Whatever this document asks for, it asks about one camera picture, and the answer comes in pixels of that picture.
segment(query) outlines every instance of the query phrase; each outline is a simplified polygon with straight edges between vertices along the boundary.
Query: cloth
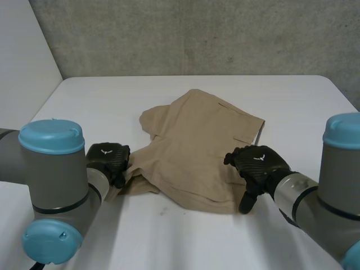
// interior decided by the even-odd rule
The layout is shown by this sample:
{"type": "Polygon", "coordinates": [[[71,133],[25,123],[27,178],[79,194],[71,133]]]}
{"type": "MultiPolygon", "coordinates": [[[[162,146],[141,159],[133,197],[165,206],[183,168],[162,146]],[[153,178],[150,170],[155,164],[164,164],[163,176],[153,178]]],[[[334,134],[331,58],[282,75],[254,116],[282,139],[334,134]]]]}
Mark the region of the cloth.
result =
{"type": "MultiPolygon", "coordinates": [[[[192,89],[170,105],[143,112],[140,123],[152,142],[131,154],[120,194],[160,190],[187,209],[237,212],[245,181],[223,159],[259,137],[264,120],[192,89]]],[[[113,189],[109,196],[118,193],[113,189]]]]}

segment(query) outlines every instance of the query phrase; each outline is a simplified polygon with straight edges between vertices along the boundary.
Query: black cable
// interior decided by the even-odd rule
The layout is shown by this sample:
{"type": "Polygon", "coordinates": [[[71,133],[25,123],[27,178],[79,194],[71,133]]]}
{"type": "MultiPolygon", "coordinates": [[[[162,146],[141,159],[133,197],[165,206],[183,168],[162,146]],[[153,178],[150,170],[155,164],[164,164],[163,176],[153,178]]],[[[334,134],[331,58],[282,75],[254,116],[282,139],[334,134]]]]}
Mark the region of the black cable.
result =
{"type": "Polygon", "coordinates": [[[43,270],[45,264],[42,263],[35,263],[33,267],[30,268],[30,270],[43,270]]]}

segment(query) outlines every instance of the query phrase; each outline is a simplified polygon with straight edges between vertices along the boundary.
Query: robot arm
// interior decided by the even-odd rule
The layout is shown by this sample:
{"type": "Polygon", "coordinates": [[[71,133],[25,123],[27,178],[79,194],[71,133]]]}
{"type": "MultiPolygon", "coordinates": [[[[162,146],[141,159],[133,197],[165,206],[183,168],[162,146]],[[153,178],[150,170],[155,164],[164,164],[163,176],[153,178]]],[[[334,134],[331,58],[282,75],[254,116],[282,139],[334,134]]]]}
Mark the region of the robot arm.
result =
{"type": "Polygon", "coordinates": [[[319,185],[291,171],[267,146],[236,148],[226,155],[245,178],[239,211],[247,214],[268,193],[284,217],[301,228],[344,269],[360,269],[360,114],[331,117],[323,137],[319,185]]]}
{"type": "Polygon", "coordinates": [[[41,120],[20,131],[0,129],[0,181],[29,186],[34,221],[22,235],[37,263],[60,264],[80,248],[109,187],[125,184],[129,147],[92,145],[85,156],[81,127],[41,120]]]}

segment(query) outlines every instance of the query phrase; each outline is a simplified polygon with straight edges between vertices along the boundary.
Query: white table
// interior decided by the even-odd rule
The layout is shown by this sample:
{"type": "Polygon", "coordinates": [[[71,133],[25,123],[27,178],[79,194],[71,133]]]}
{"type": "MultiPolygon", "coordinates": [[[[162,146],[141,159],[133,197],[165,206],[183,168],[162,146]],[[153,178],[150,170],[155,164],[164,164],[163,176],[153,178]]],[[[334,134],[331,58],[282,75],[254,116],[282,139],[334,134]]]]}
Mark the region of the white table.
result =
{"type": "MultiPolygon", "coordinates": [[[[141,112],[169,104],[191,88],[265,119],[260,144],[271,146],[293,170],[316,181],[326,120],[356,111],[321,76],[98,77],[63,81],[33,120],[79,123],[86,150],[97,142],[119,142],[134,151],[150,143],[138,122],[141,112]]],[[[13,226],[7,236],[7,241],[15,241],[32,218],[31,207],[24,208],[29,203],[27,189],[3,184],[1,194],[12,210],[20,211],[16,221],[21,225],[13,226]]],[[[7,208],[0,204],[8,220],[0,232],[8,232],[15,222],[7,208]]],[[[30,260],[16,241],[8,249],[21,257],[14,269],[28,269],[30,260]]],[[[105,203],[77,255],[67,265],[45,268],[50,269],[335,270],[340,266],[300,229],[287,224],[268,195],[258,200],[252,214],[218,215],[183,209],[164,195],[145,194],[105,203]]]]}

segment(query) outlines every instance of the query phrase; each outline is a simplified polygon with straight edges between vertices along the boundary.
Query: light blue cap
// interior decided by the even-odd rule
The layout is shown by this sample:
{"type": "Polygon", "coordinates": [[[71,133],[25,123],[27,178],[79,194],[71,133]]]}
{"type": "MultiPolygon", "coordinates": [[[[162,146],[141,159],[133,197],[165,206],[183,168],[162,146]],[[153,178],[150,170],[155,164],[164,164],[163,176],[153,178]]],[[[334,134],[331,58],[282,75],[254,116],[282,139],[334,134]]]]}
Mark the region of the light blue cap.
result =
{"type": "Polygon", "coordinates": [[[22,235],[25,253],[43,264],[67,262],[82,243],[83,237],[74,227],[54,219],[33,221],[22,235]]]}
{"type": "Polygon", "coordinates": [[[360,112],[335,115],[326,122],[325,144],[348,150],[360,149],[360,112]]]}
{"type": "Polygon", "coordinates": [[[345,253],[342,266],[345,270],[360,270],[360,241],[345,253]]]}
{"type": "Polygon", "coordinates": [[[50,155],[66,155],[85,145],[80,125],[68,120],[39,120],[20,130],[20,144],[34,152],[50,155]]]}

